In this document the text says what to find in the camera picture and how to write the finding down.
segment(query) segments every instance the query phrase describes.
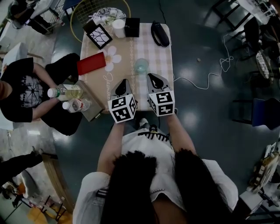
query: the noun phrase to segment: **white cube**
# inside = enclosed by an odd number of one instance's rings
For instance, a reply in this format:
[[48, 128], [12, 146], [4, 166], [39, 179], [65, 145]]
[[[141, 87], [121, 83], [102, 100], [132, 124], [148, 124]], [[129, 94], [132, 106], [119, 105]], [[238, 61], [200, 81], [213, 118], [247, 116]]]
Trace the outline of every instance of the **white cube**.
[[132, 94], [108, 101], [109, 111], [116, 123], [134, 118], [136, 103]]
[[174, 114], [175, 97], [174, 91], [163, 91], [149, 94], [150, 107], [158, 117]]

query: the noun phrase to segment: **yellow liquid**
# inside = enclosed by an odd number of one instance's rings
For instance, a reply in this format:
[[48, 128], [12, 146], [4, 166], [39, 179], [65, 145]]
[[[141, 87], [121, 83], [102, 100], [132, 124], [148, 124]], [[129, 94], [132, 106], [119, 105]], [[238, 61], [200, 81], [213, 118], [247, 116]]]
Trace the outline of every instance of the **yellow liquid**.
[[66, 90], [65, 95], [69, 98], [81, 98], [83, 95], [84, 91], [82, 89], [80, 90]]

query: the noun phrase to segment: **red book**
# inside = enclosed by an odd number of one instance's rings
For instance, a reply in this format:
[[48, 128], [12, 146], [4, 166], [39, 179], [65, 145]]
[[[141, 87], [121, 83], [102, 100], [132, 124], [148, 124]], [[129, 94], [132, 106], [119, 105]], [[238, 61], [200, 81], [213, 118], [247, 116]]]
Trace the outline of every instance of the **red book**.
[[77, 62], [78, 74], [83, 75], [106, 66], [104, 53], [100, 52]]

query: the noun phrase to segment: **white flower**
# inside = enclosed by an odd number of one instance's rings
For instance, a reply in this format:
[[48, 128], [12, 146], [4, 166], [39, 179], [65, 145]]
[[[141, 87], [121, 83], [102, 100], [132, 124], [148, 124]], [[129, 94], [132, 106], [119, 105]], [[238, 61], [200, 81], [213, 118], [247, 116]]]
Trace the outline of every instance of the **white flower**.
[[119, 63], [122, 60], [122, 56], [119, 54], [116, 54], [117, 48], [115, 46], [109, 46], [108, 52], [106, 52], [104, 49], [99, 50], [98, 53], [103, 52], [105, 61], [106, 61], [106, 67], [105, 71], [110, 72], [114, 69], [114, 63]]

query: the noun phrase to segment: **black pants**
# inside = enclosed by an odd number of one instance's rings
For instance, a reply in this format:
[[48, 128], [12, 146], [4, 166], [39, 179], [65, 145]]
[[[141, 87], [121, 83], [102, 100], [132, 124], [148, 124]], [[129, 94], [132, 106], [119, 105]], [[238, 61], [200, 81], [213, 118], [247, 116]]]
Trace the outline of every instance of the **black pants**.
[[47, 33], [45, 28], [49, 27], [49, 23], [47, 23], [42, 16], [36, 16], [34, 19], [30, 19], [30, 22], [27, 25], [43, 35]]
[[34, 152], [31, 152], [28, 155], [17, 156], [0, 163], [0, 186], [11, 180], [12, 177], [23, 172], [26, 168], [34, 167], [42, 161], [43, 159], [41, 155], [36, 156]]
[[[77, 61], [80, 57], [73, 53], [66, 55], [53, 64], [45, 67], [52, 80], [57, 84], [62, 84], [70, 75], [78, 78]], [[49, 87], [43, 86], [43, 100], [48, 100], [47, 91]], [[64, 135], [72, 135], [76, 132], [81, 119], [82, 113], [69, 113], [62, 108], [62, 103], [59, 102], [48, 113], [41, 117], [41, 119], [50, 127], [56, 129]]]

